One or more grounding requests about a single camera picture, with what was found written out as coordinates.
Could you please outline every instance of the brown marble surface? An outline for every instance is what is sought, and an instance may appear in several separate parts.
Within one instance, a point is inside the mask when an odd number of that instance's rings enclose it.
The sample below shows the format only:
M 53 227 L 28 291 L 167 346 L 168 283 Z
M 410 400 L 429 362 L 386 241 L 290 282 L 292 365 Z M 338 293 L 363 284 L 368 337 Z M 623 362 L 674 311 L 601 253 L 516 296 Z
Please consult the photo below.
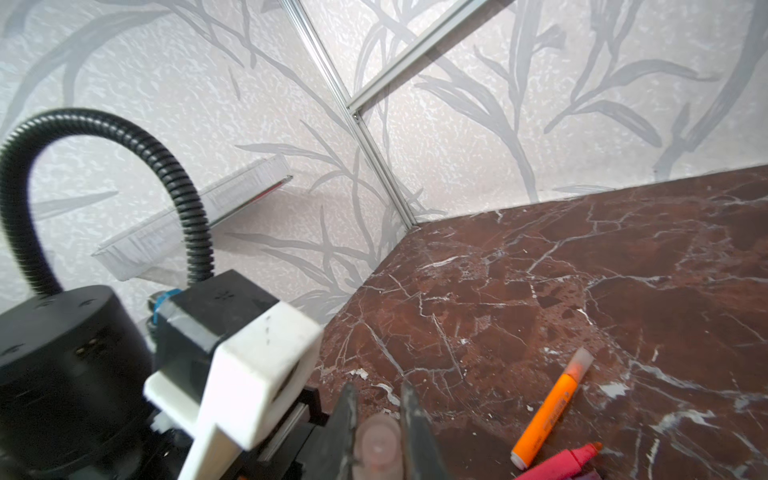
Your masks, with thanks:
M 327 326 L 313 381 L 362 416 L 417 388 L 456 478 L 509 451 L 573 352 L 596 357 L 538 461 L 606 478 L 768 478 L 768 167 L 427 223 Z

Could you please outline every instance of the pink marker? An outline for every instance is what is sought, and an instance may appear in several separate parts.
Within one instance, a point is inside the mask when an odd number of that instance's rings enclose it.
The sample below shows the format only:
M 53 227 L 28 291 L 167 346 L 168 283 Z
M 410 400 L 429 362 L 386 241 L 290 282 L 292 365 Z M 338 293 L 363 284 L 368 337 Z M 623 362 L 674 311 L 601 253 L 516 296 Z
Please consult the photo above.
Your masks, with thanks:
M 517 480 L 565 480 L 578 475 L 581 467 L 602 449 L 602 443 L 590 443 L 580 449 L 563 450 L 520 475 Z

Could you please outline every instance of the leaf pattern wallpaper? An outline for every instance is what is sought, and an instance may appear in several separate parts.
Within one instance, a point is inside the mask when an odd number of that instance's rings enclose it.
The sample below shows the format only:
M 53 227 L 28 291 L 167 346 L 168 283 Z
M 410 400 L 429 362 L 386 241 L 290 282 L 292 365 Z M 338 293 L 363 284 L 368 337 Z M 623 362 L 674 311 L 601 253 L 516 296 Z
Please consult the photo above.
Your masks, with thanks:
M 327 322 L 404 234 L 396 210 L 274 0 L 14 0 L 0 6 L 0 134 L 49 108 L 100 108 L 159 138 L 198 188 L 282 154 L 293 180 L 214 229 L 237 268 Z M 107 284 L 139 322 L 147 296 L 183 286 L 169 259 L 115 280 L 99 243 L 170 205 L 132 154 L 96 138 L 44 152 L 31 202 L 66 288 Z M 5 240 L 6 310 L 30 295 Z
M 455 0 L 303 0 L 351 92 Z M 766 163 L 765 0 L 491 0 L 363 117 L 420 220 Z

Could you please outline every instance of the black corrugated cable conduit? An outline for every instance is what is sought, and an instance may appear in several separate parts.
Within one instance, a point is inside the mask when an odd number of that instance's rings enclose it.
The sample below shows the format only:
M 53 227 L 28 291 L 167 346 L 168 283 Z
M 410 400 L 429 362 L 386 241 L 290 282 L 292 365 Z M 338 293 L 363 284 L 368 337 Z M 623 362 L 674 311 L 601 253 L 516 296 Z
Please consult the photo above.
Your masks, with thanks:
M 181 220 L 189 283 L 211 278 L 214 252 L 205 209 L 192 180 L 170 151 L 144 129 L 117 115 L 87 108 L 62 108 L 29 118 L 0 147 L 2 226 L 16 262 L 34 292 L 50 296 L 63 289 L 45 260 L 32 225 L 29 175 L 35 158 L 49 144 L 71 135 L 94 135 L 117 142 L 152 169 L 170 194 Z

